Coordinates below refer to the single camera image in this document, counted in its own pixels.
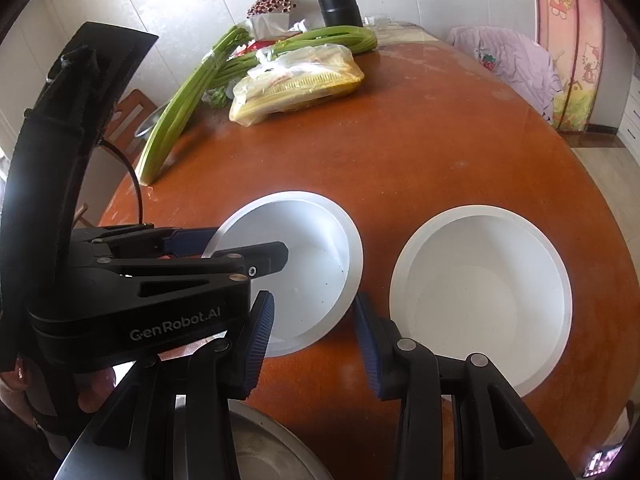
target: floor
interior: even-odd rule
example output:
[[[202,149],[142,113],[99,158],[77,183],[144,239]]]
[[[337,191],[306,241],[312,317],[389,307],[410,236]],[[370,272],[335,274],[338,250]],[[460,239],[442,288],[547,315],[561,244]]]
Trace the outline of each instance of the floor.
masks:
[[[640,166],[624,147],[573,150],[618,221],[640,279]],[[630,399],[640,404],[640,377]]]

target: celery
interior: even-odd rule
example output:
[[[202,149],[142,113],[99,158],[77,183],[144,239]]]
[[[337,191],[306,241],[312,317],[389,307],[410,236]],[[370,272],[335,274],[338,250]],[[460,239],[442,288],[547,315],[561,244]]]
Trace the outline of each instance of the celery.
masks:
[[[212,108],[224,108],[227,101],[226,87],[220,86],[214,90],[207,91],[206,96],[203,96],[202,100],[209,103],[209,106]]]
[[[211,49],[211,53],[201,65],[180,86],[151,131],[149,140],[140,155],[136,174],[141,184],[149,186],[156,179],[204,92],[213,89],[214,104],[224,105],[226,98],[223,87],[235,78],[244,77],[249,69],[258,65],[255,52],[228,59],[238,45],[248,43],[250,39],[249,33],[244,28],[231,27]],[[310,30],[279,41],[270,49],[272,55],[278,57],[280,54],[303,46],[318,46],[326,43],[344,45],[354,54],[367,52],[377,45],[376,36],[370,30],[341,25]]]
[[[211,53],[201,65],[182,83],[151,131],[140,155],[136,175],[141,184],[149,186],[155,180],[175,141],[200,102],[203,92],[209,87],[233,50],[249,40],[249,33],[244,28],[231,27],[211,49]]]

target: wooden table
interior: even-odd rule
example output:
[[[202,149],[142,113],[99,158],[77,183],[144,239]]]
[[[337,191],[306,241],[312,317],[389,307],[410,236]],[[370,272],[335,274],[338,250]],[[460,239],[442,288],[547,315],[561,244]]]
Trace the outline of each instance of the wooden table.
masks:
[[[602,444],[640,366],[640,290],[606,202],[556,132],[508,86],[439,42],[357,58],[353,95],[244,128],[208,112],[182,136],[161,178],[143,189],[145,221],[215,226],[283,190],[329,197],[364,246],[361,290],[388,316],[396,259],[429,218],[465,204],[510,209],[558,249],[574,317],[558,366],[526,397],[574,471]],[[130,181],[102,224],[136,221]],[[386,479],[398,403],[367,387],[351,315],[318,343],[268,359],[249,403],[299,436],[335,480]],[[452,469],[444,411],[445,476]]]

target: white bowl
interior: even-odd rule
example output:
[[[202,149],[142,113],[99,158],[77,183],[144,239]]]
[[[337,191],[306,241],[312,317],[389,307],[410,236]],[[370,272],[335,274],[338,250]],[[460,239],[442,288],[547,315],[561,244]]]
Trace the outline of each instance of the white bowl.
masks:
[[[535,225],[505,209],[469,205],[435,216],[407,242],[389,311],[402,336],[434,354],[487,355],[524,396],[564,351],[571,287]]]
[[[252,280],[252,302],[268,290],[275,319],[267,357],[291,354],[318,341],[340,321],[362,277],[362,242],[350,216],[324,196],[284,191],[236,212],[209,242],[203,257],[234,247],[284,242],[284,269]]]

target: plastic bag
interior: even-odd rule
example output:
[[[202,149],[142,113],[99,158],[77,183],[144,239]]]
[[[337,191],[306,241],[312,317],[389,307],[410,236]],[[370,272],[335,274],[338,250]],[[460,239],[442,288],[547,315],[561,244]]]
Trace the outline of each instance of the plastic bag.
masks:
[[[229,119],[251,126],[274,112],[300,110],[319,100],[353,92],[364,79],[345,46],[307,46],[269,59],[259,50],[260,65],[252,68],[234,88]]]
[[[308,31],[306,20],[294,23],[293,27],[289,27],[289,18],[290,16],[286,12],[257,14],[247,18],[240,25],[248,30],[256,41],[281,40]]]

